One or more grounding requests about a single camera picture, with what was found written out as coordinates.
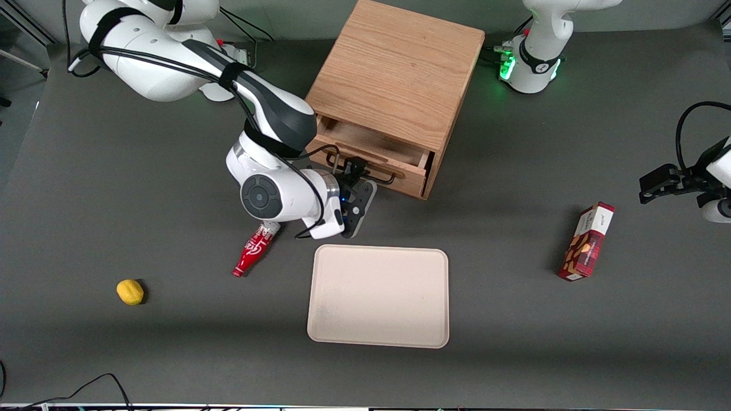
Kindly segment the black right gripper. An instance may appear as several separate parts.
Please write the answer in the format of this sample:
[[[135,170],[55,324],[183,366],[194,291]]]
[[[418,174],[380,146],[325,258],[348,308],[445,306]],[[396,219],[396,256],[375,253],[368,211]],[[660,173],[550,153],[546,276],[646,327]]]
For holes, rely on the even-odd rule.
[[[339,184],[340,215],[345,229],[356,229],[362,218],[362,200],[356,189],[359,180],[367,175],[368,162],[360,157],[346,158],[346,172],[340,164],[340,152],[334,153],[332,174]]]

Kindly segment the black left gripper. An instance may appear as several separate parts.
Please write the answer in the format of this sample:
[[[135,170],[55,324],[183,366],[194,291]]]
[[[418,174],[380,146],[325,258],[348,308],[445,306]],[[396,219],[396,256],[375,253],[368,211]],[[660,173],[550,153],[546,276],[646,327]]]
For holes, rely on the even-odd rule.
[[[699,192],[699,207],[729,207],[729,137],[725,137],[700,154],[693,166],[688,166],[680,151],[680,167],[663,164],[639,178],[638,198],[645,205],[650,201],[678,195],[684,187]]]

